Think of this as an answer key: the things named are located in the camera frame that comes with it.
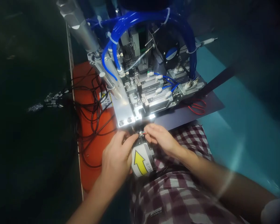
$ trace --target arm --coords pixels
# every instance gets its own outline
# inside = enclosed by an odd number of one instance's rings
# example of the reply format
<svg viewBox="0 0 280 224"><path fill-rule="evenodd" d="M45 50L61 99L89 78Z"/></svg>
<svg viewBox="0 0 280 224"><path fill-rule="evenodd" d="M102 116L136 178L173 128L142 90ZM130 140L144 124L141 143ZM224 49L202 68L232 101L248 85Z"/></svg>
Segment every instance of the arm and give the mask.
<svg viewBox="0 0 280 224"><path fill-rule="evenodd" d="M138 135L130 136L123 144L125 132L117 132L103 151L102 173L96 180L86 200L79 206L67 224L98 223L129 174L131 148Z"/></svg>
<svg viewBox="0 0 280 224"><path fill-rule="evenodd" d="M178 159L193 175L209 188L224 204L235 208L239 215L251 223L260 223L261 211L276 197L269 191L214 162L197 156L180 146L163 127L149 124L145 127L146 139L159 143L164 152Z"/></svg>

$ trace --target checkered shorts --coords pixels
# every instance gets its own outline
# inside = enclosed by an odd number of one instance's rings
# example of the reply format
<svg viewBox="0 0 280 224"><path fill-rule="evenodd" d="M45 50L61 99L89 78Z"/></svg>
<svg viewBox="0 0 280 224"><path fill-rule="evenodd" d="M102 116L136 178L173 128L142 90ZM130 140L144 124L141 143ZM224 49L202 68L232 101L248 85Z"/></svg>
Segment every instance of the checkered shorts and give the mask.
<svg viewBox="0 0 280 224"><path fill-rule="evenodd" d="M198 156L213 160L201 125L183 126L171 131L183 147ZM154 149L156 171L182 164L162 149ZM149 181L141 177L131 181L132 223L242 223L224 208L189 171L173 171Z"/></svg>

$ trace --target hand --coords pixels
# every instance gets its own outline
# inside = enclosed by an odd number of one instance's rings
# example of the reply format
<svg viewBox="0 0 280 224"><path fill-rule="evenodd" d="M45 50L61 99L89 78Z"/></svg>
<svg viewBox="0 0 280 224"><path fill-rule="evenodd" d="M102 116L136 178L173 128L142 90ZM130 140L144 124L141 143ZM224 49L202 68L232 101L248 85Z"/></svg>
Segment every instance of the hand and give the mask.
<svg viewBox="0 0 280 224"><path fill-rule="evenodd" d="M145 138L149 143L159 144L168 156L177 159L181 146L164 127L148 124L144 131L147 132Z"/></svg>
<svg viewBox="0 0 280 224"><path fill-rule="evenodd" d="M103 151L101 181L110 186L110 191L117 192L124 183L131 169L131 148L138 139L138 134L128 137L124 131L118 131Z"/></svg>

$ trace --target orange anti-static mat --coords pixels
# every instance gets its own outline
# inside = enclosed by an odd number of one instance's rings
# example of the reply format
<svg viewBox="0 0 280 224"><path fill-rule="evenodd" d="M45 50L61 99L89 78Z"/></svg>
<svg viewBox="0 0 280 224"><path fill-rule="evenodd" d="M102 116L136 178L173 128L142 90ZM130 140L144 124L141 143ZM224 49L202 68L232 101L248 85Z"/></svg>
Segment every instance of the orange anti-static mat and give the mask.
<svg viewBox="0 0 280 224"><path fill-rule="evenodd" d="M88 62L76 65L73 70L73 78L79 77L79 76L86 76L91 69L91 66ZM88 88L92 88L91 81L95 77L95 69L93 68L91 72L88 74L86 78L84 78L82 81L81 78L74 79L74 84L77 83L76 86L86 86ZM100 89L96 90L98 99L99 99L99 92ZM90 104L94 103L93 95L90 91L83 91L83 90L74 90L75 94L75 101L77 101L80 104ZM91 119L91 113L84 108L82 108L84 114ZM113 107L106 109L103 114L99 118L99 127L98 130L114 115L114 109ZM81 113L79 113L79 117L81 120L82 125L82 134L83 136L89 136L93 133L91 129L91 122L88 121ZM115 116L112 118L112 120L101 130L100 134L107 133L113 129L116 128L116 118ZM105 149L105 147L110 142L111 138L114 136L116 131L104 135L104 136L96 136L95 139L92 141L90 146L84 151L84 158L88 164L91 166L98 166L102 163L102 152ZM83 143L84 147L87 146L89 141L86 141ZM82 151L81 143L79 143L79 151ZM80 171L81 171L81 182L84 190L89 191L93 187L96 179L101 173L101 167L99 168L90 168L88 167L83 159L82 155L79 156L80 159Z"/></svg>

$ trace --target yellow arrow sticker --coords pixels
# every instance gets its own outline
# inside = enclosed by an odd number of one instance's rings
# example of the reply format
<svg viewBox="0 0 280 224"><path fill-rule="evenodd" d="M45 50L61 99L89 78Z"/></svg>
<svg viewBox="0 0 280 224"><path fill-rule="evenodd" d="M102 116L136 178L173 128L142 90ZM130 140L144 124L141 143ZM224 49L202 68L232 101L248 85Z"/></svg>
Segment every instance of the yellow arrow sticker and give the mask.
<svg viewBox="0 0 280 224"><path fill-rule="evenodd" d="M135 150L135 161L134 161L134 165L137 165L140 173L142 175L147 174L147 170L146 167L144 165L144 158L137 152L137 150Z"/></svg>

